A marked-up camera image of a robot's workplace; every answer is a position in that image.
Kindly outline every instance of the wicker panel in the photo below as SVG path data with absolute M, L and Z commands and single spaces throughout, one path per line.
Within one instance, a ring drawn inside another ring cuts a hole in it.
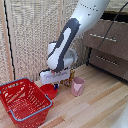
M 2 19 L 2 15 L 0 12 L 0 84 L 11 81 L 11 74 L 9 71 L 9 60 L 7 55 L 7 47 L 6 47 L 6 37 L 4 33 L 4 26 Z
M 19 78 L 39 79 L 47 46 L 57 40 L 60 0 L 10 0 Z
M 66 0 L 66 7 L 65 7 L 65 18 L 64 22 L 69 20 L 71 15 L 73 14 L 74 9 L 76 8 L 76 5 L 78 3 L 78 0 Z M 83 65 L 86 62 L 87 58 L 87 47 L 84 45 L 83 42 L 83 35 L 77 38 L 72 44 L 71 48 L 75 49 L 78 54 L 78 61 L 77 63 L 73 64 L 72 68 L 77 68 L 81 65 Z
M 128 2 L 128 0 L 111 0 L 106 11 L 118 12 L 126 2 Z M 128 6 L 126 6 L 122 12 L 128 13 Z

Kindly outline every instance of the basket handle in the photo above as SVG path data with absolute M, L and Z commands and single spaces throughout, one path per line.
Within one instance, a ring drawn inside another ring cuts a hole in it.
M 45 94 L 45 97 L 50 101 L 50 105 L 47 106 L 47 107 L 45 107 L 45 108 L 43 108 L 43 109 L 38 110 L 37 112 L 35 112 L 35 113 L 33 113 L 33 114 L 31 114 L 31 115 L 29 115 L 29 116 L 23 118 L 23 119 L 17 119 L 17 118 L 15 117 L 15 115 L 14 115 L 14 113 L 13 113 L 12 110 L 9 110 L 8 112 L 11 112 L 13 118 L 14 118 L 16 121 L 18 121 L 18 122 L 24 121 L 24 120 L 26 120 L 26 119 L 28 119 L 28 118 L 30 118 L 30 117 L 32 117 L 32 116 L 34 116 L 34 115 L 36 115 L 36 114 L 42 112 L 43 110 L 45 110 L 45 109 L 47 109 L 47 108 L 50 108 L 50 107 L 52 106 L 52 101 L 49 99 L 49 97 L 48 97 L 46 94 Z
M 2 85 L 0 85 L 0 87 L 2 87 L 2 86 L 4 86 L 4 85 L 7 85 L 7 84 L 11 84 L 11 83 L 17 82 L 17 81 L 19 81 L 19 80 L 23 80 L 23 79 L 28 79 L 30 82 L 33 82 L 31 79 L 29 79 L 29 78 L 27 78 L 27 77 L 24 77 L 24 78 L 21 78 L 21 79 L 17 79 L 17 80 L 14 80 L 14 81 L 11 81 L 11 82 L 2 84 Z

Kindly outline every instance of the brown furniture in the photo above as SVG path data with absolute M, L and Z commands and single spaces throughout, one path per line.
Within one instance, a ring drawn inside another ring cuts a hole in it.
M 112 21 L 101 19 L 87 31 L 84 44 L 91 47 L 91 54 L 100 45 Z M 128 80 L 128 23 L 115 21 L 99 51 L 89 63 Z

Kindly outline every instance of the red plastic basket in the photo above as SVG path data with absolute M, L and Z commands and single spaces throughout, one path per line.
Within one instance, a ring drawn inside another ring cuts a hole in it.
M 30 79 L 0 85 L 0 99 L 18 128 L 37 128 L 44 123 L 53 103 Z

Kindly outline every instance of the dresser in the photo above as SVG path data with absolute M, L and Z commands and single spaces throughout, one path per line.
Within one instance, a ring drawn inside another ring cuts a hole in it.
M 111 23 L 111 20 L 100 19 L 85 33 L 84 44 L 92 48 L 90 56 L 100 45 Z M 115 21 L 104 43 L 89 63 L 128 80 L 128 23 Z

